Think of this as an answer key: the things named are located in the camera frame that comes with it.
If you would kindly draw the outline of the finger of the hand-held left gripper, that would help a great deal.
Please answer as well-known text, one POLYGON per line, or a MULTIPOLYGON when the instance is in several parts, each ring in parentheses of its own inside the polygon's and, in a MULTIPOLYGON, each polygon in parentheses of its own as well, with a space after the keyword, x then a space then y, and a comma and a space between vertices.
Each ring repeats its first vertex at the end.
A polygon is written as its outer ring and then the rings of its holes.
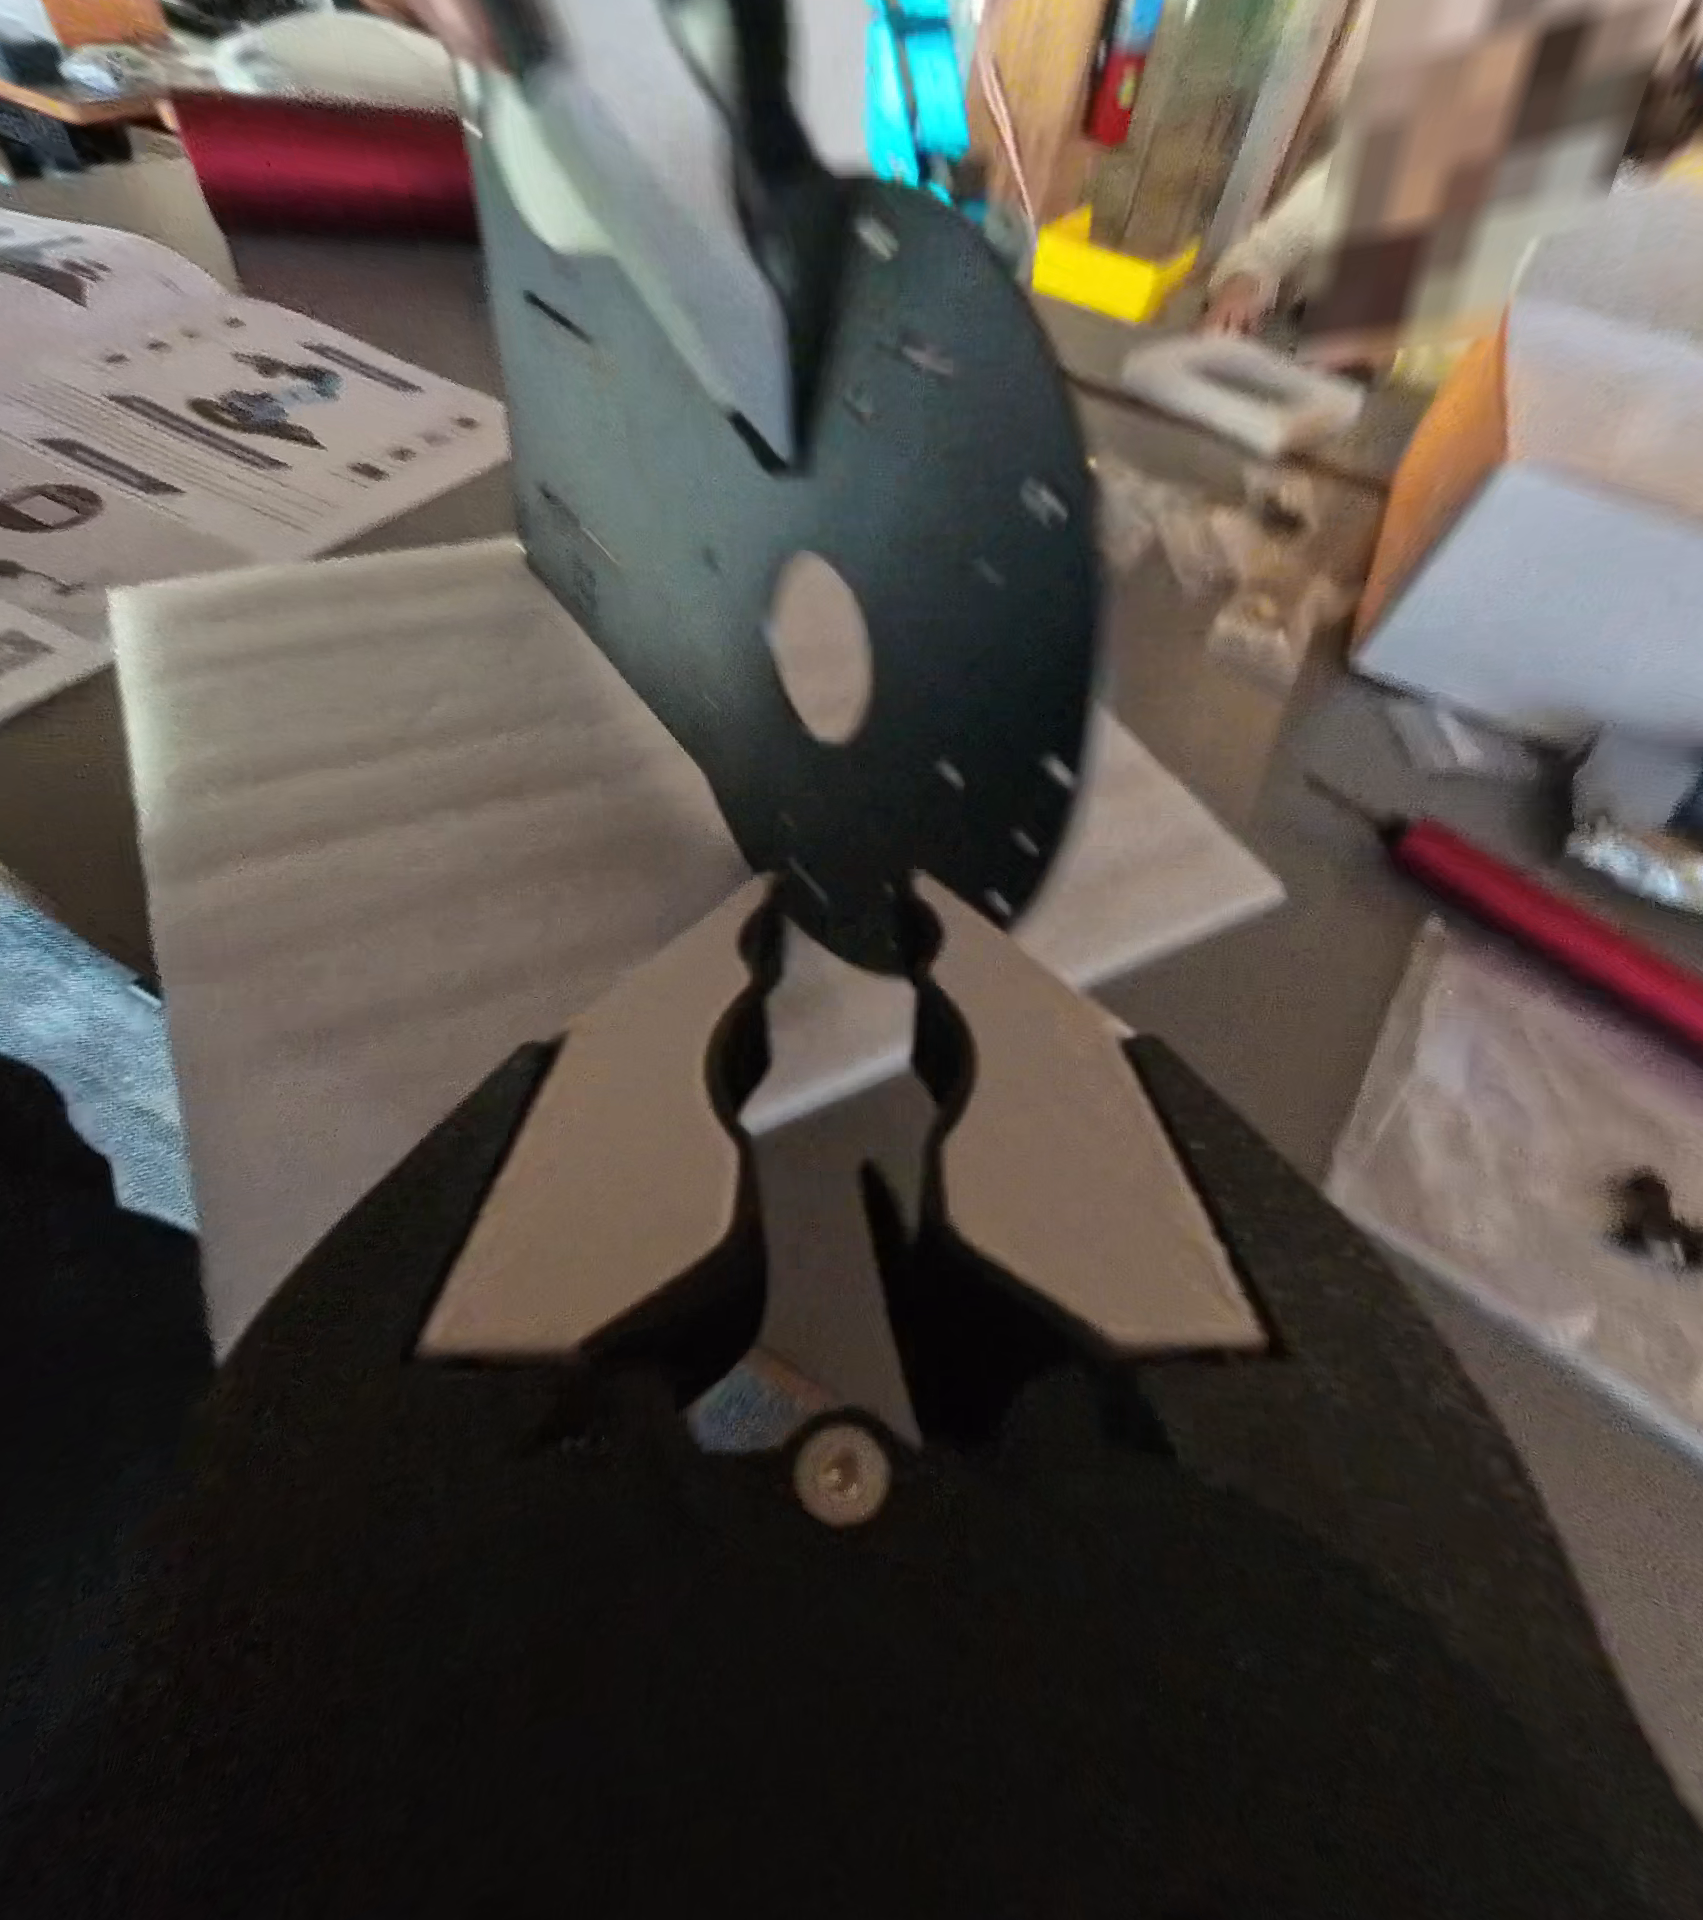
POLYGON ((854 183, 845 6, 472 6, 472 158, 508 391, 642 456, 814 466, 854 183))

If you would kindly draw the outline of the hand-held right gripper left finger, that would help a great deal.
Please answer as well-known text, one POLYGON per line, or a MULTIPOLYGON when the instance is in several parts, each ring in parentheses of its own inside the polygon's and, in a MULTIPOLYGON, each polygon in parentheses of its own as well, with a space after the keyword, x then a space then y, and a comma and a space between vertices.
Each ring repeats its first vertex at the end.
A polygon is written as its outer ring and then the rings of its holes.
POLYGON ((440 1289, 423 1359, 736 1366, 768 1315, 744 1103, 781 979, 747 880, 558 1040, 440 1289))

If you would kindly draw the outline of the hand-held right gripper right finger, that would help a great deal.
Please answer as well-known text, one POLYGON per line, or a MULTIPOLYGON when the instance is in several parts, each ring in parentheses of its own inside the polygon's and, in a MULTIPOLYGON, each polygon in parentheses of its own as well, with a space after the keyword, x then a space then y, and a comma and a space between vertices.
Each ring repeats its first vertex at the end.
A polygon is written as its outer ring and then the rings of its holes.
POLYGON ((1131 1034, 935 874, 914 934, 935 1224, 1113 1359, 1266 1356, 1131 1034))

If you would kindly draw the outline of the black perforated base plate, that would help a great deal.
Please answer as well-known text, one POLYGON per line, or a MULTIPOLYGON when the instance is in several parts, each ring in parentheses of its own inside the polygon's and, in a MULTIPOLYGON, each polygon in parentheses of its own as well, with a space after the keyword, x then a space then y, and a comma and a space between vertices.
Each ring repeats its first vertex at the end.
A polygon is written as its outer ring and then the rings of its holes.
POLYGON ((781 466, 621 264, 554 253, 500 163, 472 170, 530 577, 820 948, 904 974, 914 874, 1013 928, 1067 844, 1101 695, 1088 456, 1025 285, 924 190, 791 170, 781 466))

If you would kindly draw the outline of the grey desk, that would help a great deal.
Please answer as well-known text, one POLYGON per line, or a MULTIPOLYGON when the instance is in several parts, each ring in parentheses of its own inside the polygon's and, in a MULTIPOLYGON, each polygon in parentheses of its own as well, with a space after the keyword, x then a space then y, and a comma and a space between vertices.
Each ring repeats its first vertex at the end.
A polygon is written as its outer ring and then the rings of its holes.
MULTIPOLYGON (((496 386, 472 246, 214 227, 183 158, 0 185, 6 211, 110 226, 256 299, 303 311, 461 386, 496 386)), ((1200 647, 1177 590, 1113 593, 1119 715, 1288 889, 1285 910, 1130 974, 1113 1006, 1163 1034, 1306 1176, 1322 1177, 1427 910, 1306 772, 1396 798, 1391 731, 1314 659, 1288 699, 1200 647)), ((88 685, 0 731, 0 874, 152 974, 119 699, 88 685)), ((1416 1280, 1549 1502, 1633 1700, 1703 1818, 1703 1460, 1576 1366, 1416 1280)))

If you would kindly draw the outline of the red cylinder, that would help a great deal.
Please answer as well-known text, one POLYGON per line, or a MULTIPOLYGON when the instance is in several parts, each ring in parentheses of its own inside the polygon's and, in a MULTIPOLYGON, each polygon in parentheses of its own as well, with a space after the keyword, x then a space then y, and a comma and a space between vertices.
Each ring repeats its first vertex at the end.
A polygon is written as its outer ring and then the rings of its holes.
POLYGON ((165 99, 223 235, 474 241, 459 114, 177 93, 165 99))

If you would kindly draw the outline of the yellow plastic box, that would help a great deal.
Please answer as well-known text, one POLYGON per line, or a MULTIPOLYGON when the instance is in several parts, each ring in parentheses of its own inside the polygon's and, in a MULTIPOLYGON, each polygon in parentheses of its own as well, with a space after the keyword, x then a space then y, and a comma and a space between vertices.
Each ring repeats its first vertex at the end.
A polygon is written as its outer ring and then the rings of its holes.
POLYGON ((1096 211, 1078 205, 1038 227, 1033 296, 1141 329, 1163 318, 1196 266, 1200 240, 1169 255, 1119 253, 1096 241, 1096 211))

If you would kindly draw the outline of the white foam sheet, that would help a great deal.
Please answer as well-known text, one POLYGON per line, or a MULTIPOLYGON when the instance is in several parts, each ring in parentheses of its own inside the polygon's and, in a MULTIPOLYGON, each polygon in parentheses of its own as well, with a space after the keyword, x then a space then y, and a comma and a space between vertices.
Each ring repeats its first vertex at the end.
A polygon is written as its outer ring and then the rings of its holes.
POLYGON ((229 1356, 490 1072, 751 874, 514 544, 115 590, 110 627, 229 1356))

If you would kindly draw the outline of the red fire extinguisher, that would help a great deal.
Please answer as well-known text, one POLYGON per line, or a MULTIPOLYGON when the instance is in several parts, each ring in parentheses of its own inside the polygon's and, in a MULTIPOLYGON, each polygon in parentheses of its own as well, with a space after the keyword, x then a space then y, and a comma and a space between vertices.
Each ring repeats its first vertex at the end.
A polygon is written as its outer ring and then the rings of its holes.
POLYGON ((1103 154, 1130 144, 1138 84, 1158 43, 1163 0, 1103 0, 1101 43, 1088 63, 1084 137, 1103 154))

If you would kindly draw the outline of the large clear plastic bag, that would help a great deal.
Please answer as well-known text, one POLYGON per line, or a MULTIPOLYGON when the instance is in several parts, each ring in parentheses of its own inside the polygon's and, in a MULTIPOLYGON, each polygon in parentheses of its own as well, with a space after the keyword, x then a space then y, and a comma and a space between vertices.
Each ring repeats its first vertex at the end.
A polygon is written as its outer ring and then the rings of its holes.
POLYGON ((1703 1072, 1425 923, 1329 1198, 1703 1466, 1703 1072))

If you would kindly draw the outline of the person's black top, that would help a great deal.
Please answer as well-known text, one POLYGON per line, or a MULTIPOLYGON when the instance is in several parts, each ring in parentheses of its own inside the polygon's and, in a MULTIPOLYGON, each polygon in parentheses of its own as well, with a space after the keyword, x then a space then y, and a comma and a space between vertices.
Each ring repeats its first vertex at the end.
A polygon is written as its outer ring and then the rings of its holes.
POLYGON ((196 1238, 129 1211, 49 1075, 0 1056, 0 1859, 119 1684, 210 1372, 196 1238))

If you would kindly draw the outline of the cluster of small hardware bags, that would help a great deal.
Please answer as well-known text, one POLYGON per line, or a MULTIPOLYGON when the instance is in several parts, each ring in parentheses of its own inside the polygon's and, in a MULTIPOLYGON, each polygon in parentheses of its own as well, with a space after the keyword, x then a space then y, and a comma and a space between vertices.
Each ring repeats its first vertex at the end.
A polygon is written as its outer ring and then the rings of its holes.
POLYGON ((1177 590, 1208 608, 1205 647, 1216 665, 1288 689, 1320 633, 1358 608, 1307 473, 1253 462, 1232 489, 1200 489, 1103 450, 1088 476, 1103 560, 1130 577, 1158 552, 1177 590))

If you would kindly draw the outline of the cardboard box with white flap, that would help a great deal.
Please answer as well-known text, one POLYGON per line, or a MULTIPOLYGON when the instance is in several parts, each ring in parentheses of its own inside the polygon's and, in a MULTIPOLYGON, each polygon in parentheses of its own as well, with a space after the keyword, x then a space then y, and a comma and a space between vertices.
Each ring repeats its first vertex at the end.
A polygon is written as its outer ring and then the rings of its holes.
POLYGON ((1533 743, 1703 743, 1703 183, 1528 253, 1396 473, 1351 670, 1533 743))

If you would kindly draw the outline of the red handled screwdriver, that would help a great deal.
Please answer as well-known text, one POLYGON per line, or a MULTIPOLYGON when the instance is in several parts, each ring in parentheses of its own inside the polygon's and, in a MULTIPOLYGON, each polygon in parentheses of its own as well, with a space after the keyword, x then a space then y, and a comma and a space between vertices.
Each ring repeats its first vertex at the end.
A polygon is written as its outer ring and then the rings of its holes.
POLYGON ((1306 786, 1366 821, 1391 864, 1427 897, 1528 950, 1536 965, 1558 968, 1584 994, 1598 994, 1610 1006, 1703 1063, 1698 968, 1649 950, 1558 883, 1521 874, 1488 845, 1427 814, 1379 814, 1314 772, 1306 773, 1306 786))

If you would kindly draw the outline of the white foam frame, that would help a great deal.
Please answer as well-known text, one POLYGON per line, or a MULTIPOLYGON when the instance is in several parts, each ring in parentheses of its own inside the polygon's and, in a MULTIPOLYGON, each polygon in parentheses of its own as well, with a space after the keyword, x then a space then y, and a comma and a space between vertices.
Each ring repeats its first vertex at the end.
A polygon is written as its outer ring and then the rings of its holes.
POLYGON ((1119 391, 1266 462, 1342 440, 1366 416, 1366 386, 1237 334, 1131 349, 1119 391))

